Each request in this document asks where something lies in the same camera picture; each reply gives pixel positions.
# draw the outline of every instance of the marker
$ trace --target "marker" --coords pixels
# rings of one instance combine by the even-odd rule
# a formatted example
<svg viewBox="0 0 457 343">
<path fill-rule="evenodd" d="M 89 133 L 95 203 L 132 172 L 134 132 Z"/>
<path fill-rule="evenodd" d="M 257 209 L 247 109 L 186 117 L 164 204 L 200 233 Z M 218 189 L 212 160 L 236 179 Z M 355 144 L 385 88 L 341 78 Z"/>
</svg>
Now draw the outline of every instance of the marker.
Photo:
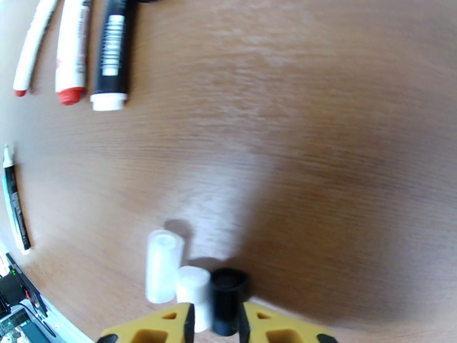
<svg viewBox="0 0 457 343">
<path fill-rule="evenodd" d="M 27 255 L 31 248 L 30 240 L 22 215 L 14 162 L 8 144 L 5 144 L 3 151 L 3 169 L 5 170 L 3 174 L 3 193 L 5 195 L 6 210 L 13 229 L 14 241 L 18 249 L 24 255 Z"/>
<path fill-rule="evenodd" d="M 55 92 L 59 94 L 64 105 L 79 102 L 86 91 L 90 4 L 91 0 L 65 0 L 63 5 L 57 46 Z"/>
<path fill-rule="evenodd" d="M 29 88 L 38 49 L 58 1 L 40 0 L 35 10 L 13 82 L 13 89 L 18 97 L 23 97 Z"/>
<path fill-rule="evenodd" d="M 157 0 L 107 0 L 100 38 L 95 91 L 90 97 L 95 111 L 120 110 L 127 100 L 132 26 L 138 2 Z"/>
</svg>

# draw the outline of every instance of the white marker cap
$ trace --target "white marker cap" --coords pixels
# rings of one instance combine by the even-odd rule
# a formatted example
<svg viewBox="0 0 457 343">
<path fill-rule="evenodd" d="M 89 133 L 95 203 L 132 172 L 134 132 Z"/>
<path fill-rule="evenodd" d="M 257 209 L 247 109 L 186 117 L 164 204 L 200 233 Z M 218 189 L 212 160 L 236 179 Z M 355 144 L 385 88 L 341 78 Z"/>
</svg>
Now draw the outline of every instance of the white marker cap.
<svg viewBox="0 0 457 343">
<path fill-rule="evenodd" d="M 194 304 L 197 333 L 211 326 L 210 277 L 206 269 L 193 266 L 181 267 L 178 272 L 176 299 Z"/>
<path fill-rule="evenodd" d="M 13 157 L 11 156 L 11 151 L 8 144 L 5 144 L 5 148 L 3 150 L 3 168 L 13 166 Z"/>
<path fill-rule="evenodd" d="M 125 93 L 96 93 L 90 96 L 94 111 L 114 111 L 124 108 Z"/>
<path fill-rule="evenodd" d="M 167 231 L 152 232 L 147 240 L 146 298 L 152 303 L 171 301 L 176 293 L 184 239 Z"/>
</svg>

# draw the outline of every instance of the wooden table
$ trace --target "wooden table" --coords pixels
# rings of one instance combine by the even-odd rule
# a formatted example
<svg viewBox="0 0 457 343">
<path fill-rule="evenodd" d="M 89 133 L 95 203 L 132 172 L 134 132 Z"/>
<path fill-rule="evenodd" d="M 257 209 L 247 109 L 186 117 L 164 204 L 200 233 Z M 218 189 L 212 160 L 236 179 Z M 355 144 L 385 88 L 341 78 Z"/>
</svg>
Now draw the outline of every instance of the wooden table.
<svg viewBox="0 0 457 343">
<path fill-rule="evenodd" d="M 38 1 L 0 3 L 0 141 L 34 244 L 13 255 L 83 332 L 160 308 L 146 237 L 167 227 L 193 264 L 248 271 L 340 342 L 457 340 L 457 0 L 141 4 L 111 113 L 54 93 L 63 2 L 33 92 L 13 96 Z M 13 248 L 5 208 L 0 222 Z"/>
</svg>

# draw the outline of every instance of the red cap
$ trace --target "red cap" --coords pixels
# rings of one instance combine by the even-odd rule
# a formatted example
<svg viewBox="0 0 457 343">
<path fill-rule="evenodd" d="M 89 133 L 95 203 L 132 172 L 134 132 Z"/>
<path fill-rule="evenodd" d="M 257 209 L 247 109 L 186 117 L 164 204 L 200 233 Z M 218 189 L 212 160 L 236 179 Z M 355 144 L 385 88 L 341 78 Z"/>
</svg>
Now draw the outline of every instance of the red cap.
<svg viewBox="0 0 457 343">
<path fill-rule="evenodd" d="M 81 95 L 86 89 L 84 87 L 73 87 L 71 89 L 62 90 L 59 92 L 61 103 L 64 105 L 73 105 L 79 102 Z"/>
</svg>

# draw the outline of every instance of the black marker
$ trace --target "black marker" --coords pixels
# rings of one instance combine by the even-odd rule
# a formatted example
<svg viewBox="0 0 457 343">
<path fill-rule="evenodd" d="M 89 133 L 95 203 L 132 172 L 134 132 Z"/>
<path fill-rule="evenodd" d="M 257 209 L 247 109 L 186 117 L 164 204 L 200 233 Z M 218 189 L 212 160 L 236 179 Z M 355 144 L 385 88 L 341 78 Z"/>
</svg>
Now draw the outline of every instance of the black marker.
<svg viewBox="0 0 457 343">
<path fill-rule="evenodd" d="M 138 2 L 157 0 L 107 0 L 105 21 L 90 97 L 95 111 L 120 110 L 129 92 L 131 39 Z"/>
<path fill-rule="evenodd" d="M 3 174 L 3 193 L 5 194 L 6 210 L 13 229 L 14 241 L 18 249 L 26 255 L 30 253 L 30 240 L 19 201 L 14 162 L 7 144 L 5 144 L 3 156 L 3 168 L 5 170 Z"/>
</svg>

